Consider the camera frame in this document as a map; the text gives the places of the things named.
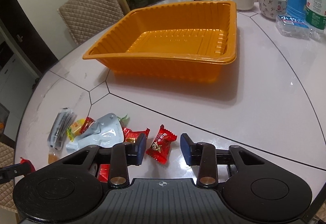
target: chair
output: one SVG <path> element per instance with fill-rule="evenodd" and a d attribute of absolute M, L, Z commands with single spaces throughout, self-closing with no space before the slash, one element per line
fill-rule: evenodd
<path fill-rule="evenodd" d="M 0 142 L 0 168 L 14 163 L 14 149 Z M 0 207 L 17 213 L 16 206 L 12 199 L 13 182 L 0 185 Z"/>
<path fill-rule="evenodd" d="M 117 0 L 68 0 L 58 13 L 78 45 L 124 17 Z"/>

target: water bottle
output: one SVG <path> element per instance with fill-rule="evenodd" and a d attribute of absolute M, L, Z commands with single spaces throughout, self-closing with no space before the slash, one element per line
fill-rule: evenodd
<path fill-rule="evenodd" d="M 311 28 L 310 37 L 316 41 L 326 40 L 324 30 L 326 24 L 326 0 L 307 0 L 306 22 Z"/>

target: yellow snack wrapper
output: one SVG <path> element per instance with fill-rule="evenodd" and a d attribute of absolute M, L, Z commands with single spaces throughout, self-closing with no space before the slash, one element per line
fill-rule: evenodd
<path fill-rule="evenodd" d="M 81 135 L 80 129 L 84 123 L 85 118 L 79 119 L 67 129 L 67 136 L 71 141 L 74 141 L 75 137 Z"/>

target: white cabinet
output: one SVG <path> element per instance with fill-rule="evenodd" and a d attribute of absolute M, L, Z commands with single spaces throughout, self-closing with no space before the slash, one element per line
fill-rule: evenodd
<path fill-rule="evenodd" d="M 0 103 L 9 110 L 4 134 L 16 139 L 20 120 L 32 95 L 35 79 L 13 55 L 0 71 Z"/>

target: marble tabletop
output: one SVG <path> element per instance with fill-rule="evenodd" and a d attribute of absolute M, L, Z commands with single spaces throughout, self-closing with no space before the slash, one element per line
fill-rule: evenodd
<path fill-rule="evenodd" d="M 213 84 L 116 77 L 98 61 L 82 60 L 106 30 L 98 33 L 40 80 L 22 118 L 15 162 L 24 157 L 36 169 L 46 166 L 52 124 L 60 108 L 71 107 L 77 118 L 128 114 L 130 129 L 151 130 L 147 147 L 161 124 L 219 149 L 241 145 L 303 178 L 315 198 L 326 182 L 326 46 L 282 36 L 257 3 L 238 12 L 237 25 L 237 59 Z M 198 173 L 186 165 L 179 137 L 166 165 L 145 155 L 141 166 L 128 170 L 130 179 L 195 180 Z M 219 180 L 226 179 L 226 167 L 219 166 Z"/>

